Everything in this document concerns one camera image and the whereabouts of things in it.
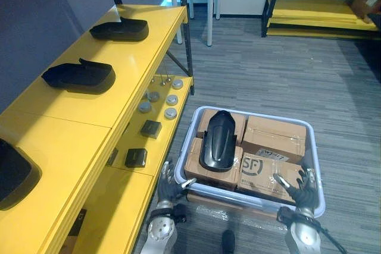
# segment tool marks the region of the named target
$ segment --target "small black box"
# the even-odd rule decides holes
[[[147,150],[142,149],[129,149],[126,156],[124,165],[127,168],[145,167],[145,160],[147,158]]]
[[[146,120],[142,129],[140,130],[141,135],[145,137],[150,137],[157,139],[161,130],[161,123],[152,120]]]

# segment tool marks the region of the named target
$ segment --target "yellow shelving unit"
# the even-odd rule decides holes
[[[343,0],[277,0],[271,23],[378,31],[374,23],[358,18]]]
[[[89,202],[86,200],[89,194],[97,192],[93,188],[96,181],[99,186],[99,180],[107,180],[104,176],[98,180],[99,175],[106,173],[107,177],[110,174],[105,164],[111,152],[127,124],[131,122],[133,126],[132,117],[138,103],[150,87],[177,29],[188,21],[186,7],[119,5],[109,10],[97,24],[119,21],[121,16],[146,20],[148,37],[141,42],[115,42],[97,40],[85,32],[51,65],[77,62],[80,57],[110,64],[116,79],[108,91],[101,95],[70,93],[54,89],[38,77],[0,115],[0,137],[21,148],[42,170],[36,187],[15,207],[0,212],[0,253],[58,253],[83,204]],[[193,85],[191,77],[181,79],[184,87],[178,92],[179,103],[175,106],[178,118]],[[166,142],[165,151],[178,118],[170,123],[171,127],[163,123],[166,129],[162,130],[160,140]],[[158,154],[157,166],[152,167],[149,174],[121,170],[123,175],[115,175],[126,190],[142,187],[142,195],[129,196],[130,191],[126,193],[128,203],[136,208],[129,214],[129,221],[135,224],[126,224],[128,237],[136,237],[139,231],[164,158],[164,151]],[[115,186],[117,182],[111,181],[110,184]],[[105,217],[98,217],[100,224],[110,221],[107,215],[118,220],[117,216],[121,214],[123,219],[125,212],[113,214],[116,206],[112,201],[109,203],[102,211]],[[91,212],[86,214],[85,222],[90,220],[88,217],[92,217]],[[97,235],[110,230],[111,225],[103,226],[105,228],[96,232]],[[91,235],[85,231],[81,230],[81,235]],[[134,240],[124,240],[126,244],[120,248],[123,248],[122,252],[107,250],[103,253],[129,252]]]
[[[192,84],[190,77],[171,78],[181,79],[184,86],[180,90],[173,89],[170,84],[160,86],[160,76],[155,76],[155,82],[148,86],[148,90],[159,92],[160,100],[152,103],[149,114],[135,111],[116,144],[118,154],[112,166],[103,170],[83,206],[88,212],[74,254],[129,253],[132,250]],[[168,106],[165,103],[168,95],[177,95],[179,102]],[[164,110],[168,107],[177,109],[178,116],[173,120],[164,117]],[[157,139],[140,134],[146,120],[161,123]],[[144,168],[124,166],[130,148],[147,150]]]
[[[358,18],[343,0],[268,0],[262,36],[377,37],[374,23]]]
[[[299,37],[324,37],[324,38],[343,38],[343,39],[375,39],[380,40],[377,33],[370,34],[367,31],[349,31],[342,29],[314,29],[300,27],[269,27],[267,34],[271,36],[299,36]]]

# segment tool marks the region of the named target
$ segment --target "brown cardboard box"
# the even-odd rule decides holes
[[[81,209],[77,216],[77,219],[75,220],[73,226],[71,227],[71,230],[69,231],[69,234],[67,235],[65,242],[62,245],[61,250],[60,252],[58,252],[58,254],[72,254],[73,253],[74,246],[76,245],[78,234],[81,229],[85,215],[86,215],[86,210]]]
[[[237,146],[235,149],[233,167],[227,172],[218,173],[208,171],[199,163],[201,147],[202,139],[194,138],[184,167],[186,177],[197,178],[201,182],[214,186],[234,189],[238,182],[239,167],[243,153],[242,148]]]
[[[201,117],[200,124],[197,128],[197,137],[204,138],[204,132],[208,130],[209,120],[217,113],[214,109],[205,109],[204,114]],[[242,114],[230,113],[236,123],[236,129],[234,134],[237,135],[236,145],[240,146],[243,138],[243,132],[245,131],[246,118]]]
[[[372,20],[367,14],[378,12],[381,8],[381,0],[354,0],[351,8],[357,17],[366,23],[371,23]]]
[[[290,163],[298,163],[305,151],[304,126],[249,116],[243,136],[244,152]]]
[[[238,189],[266,199],[295,203],[273,174],[280,174],[295,186],[301,169],[299,165],[243,153]]]

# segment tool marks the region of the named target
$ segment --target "metal robot arm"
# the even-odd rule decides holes
[[[302,180],[297,179],[298,189],[282,176],[273,174],[274,179],[285,188],[296,204],[295,212],[287,207],[281,207],[277,213],[277,220],[286,224],[288,228],[285,241],[290,253],[320,254],[319,232],[324,233],[341,253],[346,253],[346,250],[314,219],[317,197],[315,173],[310,168],[303,167],[303,170],[304,172],[299,171]]]
[[[196,179],[177,184],[173,177],[173,166],[166,161],[158,182],[158,204],[151,212],[148,237],[140,254],[169,254],[177,239],[176,223],[185,222],[185,205],[174,205],[187,186]]]

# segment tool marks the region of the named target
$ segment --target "packing tape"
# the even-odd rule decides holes
[[[287,226],[278,223],[276,219],[273,217],[256,218],[255,214],[234,214],[234,212],[228,212],[221,209],[213,209],[204,205],[197,206],[196,212],[223,221],[230,221],[237,224],[243,224],[260,230],[275,231],[282,234],[285,234],[287,232]]]

